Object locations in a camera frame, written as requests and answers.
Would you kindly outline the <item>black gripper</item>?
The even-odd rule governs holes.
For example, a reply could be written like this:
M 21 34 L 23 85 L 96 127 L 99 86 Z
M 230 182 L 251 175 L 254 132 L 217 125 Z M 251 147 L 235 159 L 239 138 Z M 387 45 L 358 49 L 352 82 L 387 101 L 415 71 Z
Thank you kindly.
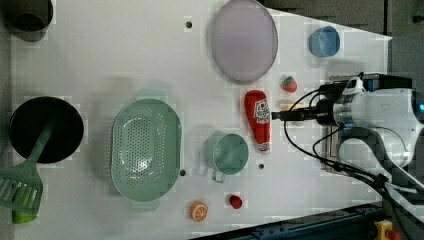
M 334 126 L 333 103 L 327 99 L 320 100 L 314 106 L 305 106 L 297 110 L 279 111 L 271 113 L 272 120 L 280 121 L 307 121 L 315 120 L 322 126 Z

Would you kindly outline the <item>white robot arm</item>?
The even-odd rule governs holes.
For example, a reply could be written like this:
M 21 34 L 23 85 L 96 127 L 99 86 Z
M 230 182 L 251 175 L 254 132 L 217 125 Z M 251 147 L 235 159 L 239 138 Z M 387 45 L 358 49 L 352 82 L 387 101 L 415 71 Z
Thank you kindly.
M 392 88 L 321 91 L 314 106 L 273 112 L 271 118 L 288 121 L 315 120 L 334 127 L 339 135 L 334 160 L 322 158 L 333 169 L 368 175 L 399 187 L 423 189 L 409 174 L 423 131 L 423 96 L 414 89 Z

